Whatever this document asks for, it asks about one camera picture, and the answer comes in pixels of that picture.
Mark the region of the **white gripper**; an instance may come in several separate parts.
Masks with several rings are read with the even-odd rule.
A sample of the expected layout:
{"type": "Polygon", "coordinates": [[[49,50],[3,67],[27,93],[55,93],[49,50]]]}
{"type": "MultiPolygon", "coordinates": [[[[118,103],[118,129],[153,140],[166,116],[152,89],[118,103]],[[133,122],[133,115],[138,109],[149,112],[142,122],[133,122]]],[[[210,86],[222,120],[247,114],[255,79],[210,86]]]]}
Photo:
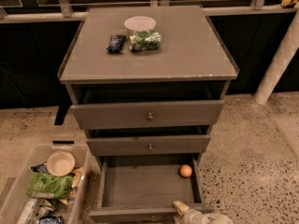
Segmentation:
{"type": "Polygon", "coordinates": [[[172,204],[178,212],[178,215],[173,216],[175,224],[207,224],[206,216],[200,211],[190,209],[180,201],[173,201],[172,204]]]}

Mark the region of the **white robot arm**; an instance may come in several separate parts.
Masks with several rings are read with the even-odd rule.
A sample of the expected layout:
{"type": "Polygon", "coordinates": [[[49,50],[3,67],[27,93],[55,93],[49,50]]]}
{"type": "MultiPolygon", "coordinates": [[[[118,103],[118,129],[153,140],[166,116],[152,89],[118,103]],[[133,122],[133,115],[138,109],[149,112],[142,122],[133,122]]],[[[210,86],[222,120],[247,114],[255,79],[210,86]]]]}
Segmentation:
{"type": "Polygon", "coordinates": [[[173,201],[172,204],[177,211],[173,216],[175,224],[234,224],[229,217],[223,214],[203,214],[180,201],[173,201]]]}

